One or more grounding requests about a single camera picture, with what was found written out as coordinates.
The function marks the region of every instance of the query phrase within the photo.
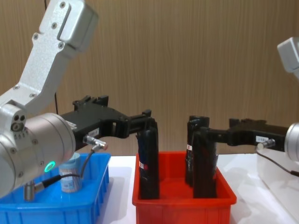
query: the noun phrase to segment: black spray can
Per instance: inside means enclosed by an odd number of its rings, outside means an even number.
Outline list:
[[[193,153],[192,153],[192,136],[200,127],[209,127],[210,119],[208,117],[190,116],[187,123],[187,151],[185,158],[185,182],[193,186]]]
[[[216,155],[216,143],[209,141],[205,136],[204,128],[193,135],[193,197],[215,198],[216,181],[214,174],[218,155]]]
[[[141,199],[158,199],[159,155],[158,130],[150,127],[137,134],[139,153],[139,190]]]

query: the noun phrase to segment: blue plastic bin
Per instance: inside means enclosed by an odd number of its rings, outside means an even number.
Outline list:
[[[81,166],[87,154],[81,154]],[[60,182],[37,193],[33,202],[23,200],[23,187],[0,199],[1,224],[95,224],[109,184],[110,154],[93,154],[88,162],[82,189],[61,191]],[[35,182],[58,175],[58,168],[35,179]]]

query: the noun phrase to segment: table surface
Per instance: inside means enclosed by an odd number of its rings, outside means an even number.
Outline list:
[[[259,178],[256,154],[219,155],[217,166],[237,196],[231,207],[231,224],[298,224]],[[110,184],[99,224],[135,224],[132,204],[135,156],[113,156]]]

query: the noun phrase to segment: wood panel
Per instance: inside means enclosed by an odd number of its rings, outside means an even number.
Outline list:
[[[0,0],[0,94],[18,83],[44,12],[43,0]],[[43,112],[55,112],[55,104]]]
[[[85,95],[110,96],[127,115],[152,109],[160,150],[185,150],[189,115],[227,128],[229,118],[299,120],[299,84],[277,45],[295,33],[296,0],[89,0],[100,22],[91,47],[71,62],[60,112]],[[135,137],[108,139],[135,154]],[[253,147],[219,145],[220,153]]]

